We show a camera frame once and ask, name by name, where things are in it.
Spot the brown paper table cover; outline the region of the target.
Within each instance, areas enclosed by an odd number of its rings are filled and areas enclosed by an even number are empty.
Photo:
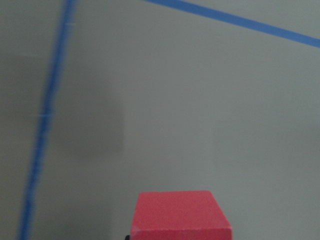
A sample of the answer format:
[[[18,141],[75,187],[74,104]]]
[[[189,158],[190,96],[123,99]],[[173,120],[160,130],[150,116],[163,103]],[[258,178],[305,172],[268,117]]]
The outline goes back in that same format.
[[[144,0],[78,0],[30,240],[122,240],[209,190],[236,240],[320,237],[320,50]]]

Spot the red block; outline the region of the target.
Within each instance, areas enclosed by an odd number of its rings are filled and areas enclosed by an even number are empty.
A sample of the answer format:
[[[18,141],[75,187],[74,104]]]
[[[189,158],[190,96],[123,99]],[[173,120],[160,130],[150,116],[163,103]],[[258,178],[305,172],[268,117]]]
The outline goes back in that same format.
[[[138,195],[129,240],[231,240],[233,230],[208,190]]]

